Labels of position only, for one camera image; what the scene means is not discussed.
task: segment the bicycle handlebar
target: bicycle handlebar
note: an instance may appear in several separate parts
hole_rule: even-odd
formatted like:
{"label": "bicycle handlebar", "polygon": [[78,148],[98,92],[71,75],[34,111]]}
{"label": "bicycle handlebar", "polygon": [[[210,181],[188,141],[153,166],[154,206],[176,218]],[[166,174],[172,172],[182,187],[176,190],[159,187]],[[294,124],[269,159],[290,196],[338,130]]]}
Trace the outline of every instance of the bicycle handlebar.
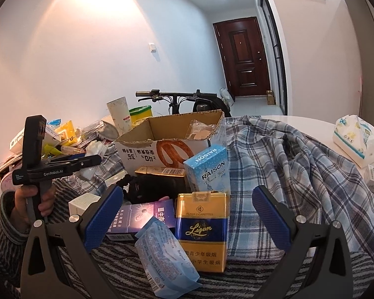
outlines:
{"label": "bicycle handlebar", "polygon": [[136,92],[136,97],[153,97],[154,95],[157,96],[170,96],[170,97],[193,97],[194,95],[200,96],[200,97],[217,97],[216,93],[201,93],[199,90],[197,90],[196,93],[169,93],[169,92],[160,92],[159,90],[152,90],[150,92],[148,91],[138,91]]}

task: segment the white table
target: white table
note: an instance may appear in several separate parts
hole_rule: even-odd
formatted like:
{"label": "white table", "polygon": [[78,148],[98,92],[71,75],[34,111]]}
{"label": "white table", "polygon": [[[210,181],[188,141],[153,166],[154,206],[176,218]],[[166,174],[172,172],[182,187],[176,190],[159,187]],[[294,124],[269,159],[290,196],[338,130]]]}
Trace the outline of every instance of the white table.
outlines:
{"label": "white table", "polygon": [[[330,124],[329,122],[323,122],[317,119],[295,117],[295,116],[262,116],[264,119],[272,119],[281,122],[300,130],[302,133],[316,138],[318,141],[322,142],[324,145],[331,148],[338,154],[345,156],[352,160],[348,154],[346,154],[337,144],[333,142],[333,133],[335,124]],[[364,176],[365,169],[360,168],[356,165],[360,174]]]}

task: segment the human hand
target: human hand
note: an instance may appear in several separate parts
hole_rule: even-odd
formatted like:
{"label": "human hand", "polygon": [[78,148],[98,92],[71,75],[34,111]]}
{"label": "human hand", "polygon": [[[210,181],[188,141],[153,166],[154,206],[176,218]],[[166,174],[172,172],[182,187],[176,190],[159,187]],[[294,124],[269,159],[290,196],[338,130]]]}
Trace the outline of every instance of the human hand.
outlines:
{"label": "human hand", "polygon": [[[53,211],[55,192],[56,188],[51,186],[51,188],[42,196],[39,210],[43,217],[50,215]],[[37,187],[34,185],[23,185],[15,191],[15,207],[11,212],[10,221],[20,232],[26,231],[31,224],[26,210],[26,198],[33,197],[36,194]]]}

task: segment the open cardboard box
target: open cardboard box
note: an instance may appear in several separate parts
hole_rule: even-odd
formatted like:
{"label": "open cardboard box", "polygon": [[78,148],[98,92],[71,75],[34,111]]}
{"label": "open cardboard box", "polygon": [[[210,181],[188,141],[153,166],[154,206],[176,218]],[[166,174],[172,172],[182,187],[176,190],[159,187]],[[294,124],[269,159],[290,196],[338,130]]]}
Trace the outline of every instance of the open cardboard box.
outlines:
{"label": "open cardboard box", "polygon": [[[192,120],[216,125],[216,129],[205,139],[187,140]],[[184,168],[185,160],[211,145],[226,147],[226,126],[221,110],[150,117],[115,142],[130,175],[140,166]]]}

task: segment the purple cigarette pack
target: purple cigarette pack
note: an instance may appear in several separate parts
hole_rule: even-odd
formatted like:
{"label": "purple cigarette pack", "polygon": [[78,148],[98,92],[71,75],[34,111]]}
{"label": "purple cigarette pack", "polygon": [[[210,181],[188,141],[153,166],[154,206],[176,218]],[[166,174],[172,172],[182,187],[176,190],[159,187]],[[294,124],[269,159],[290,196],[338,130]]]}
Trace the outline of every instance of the purple cigarette pack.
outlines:
{"label": "purple cigarette pack", "polygon": [[114,241],[136,241],[134,236],[151,219],[162,221],[174,233],[176,219],[173,200],[122,206],[108,229],[107,237]]}

